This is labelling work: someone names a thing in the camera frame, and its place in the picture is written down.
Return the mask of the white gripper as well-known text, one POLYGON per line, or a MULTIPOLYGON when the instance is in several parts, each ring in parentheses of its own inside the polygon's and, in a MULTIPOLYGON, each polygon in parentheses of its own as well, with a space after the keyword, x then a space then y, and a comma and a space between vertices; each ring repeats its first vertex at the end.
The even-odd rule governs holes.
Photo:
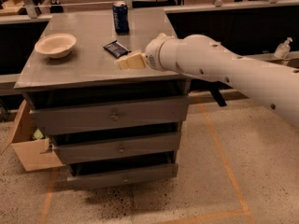
MULTIPOLYGON (((155 70, 174 71, 179 40, 164 33, 151 40, 145 49, 147 64, 155 70)), ((138 52, 116 61, 120 70, 143 69, 146 67, 143 54, 138 52)))

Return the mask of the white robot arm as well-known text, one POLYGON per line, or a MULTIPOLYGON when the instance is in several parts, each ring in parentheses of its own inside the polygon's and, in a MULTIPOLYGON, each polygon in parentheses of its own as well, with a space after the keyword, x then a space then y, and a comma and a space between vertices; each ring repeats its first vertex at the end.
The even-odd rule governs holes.
POLYGON ((116 61, 120 69, 149 66, 185 77, 219 81, 299 126, 299 72, 281 64, 239 56, 205 35, 158 35, 146 50, 116 61))

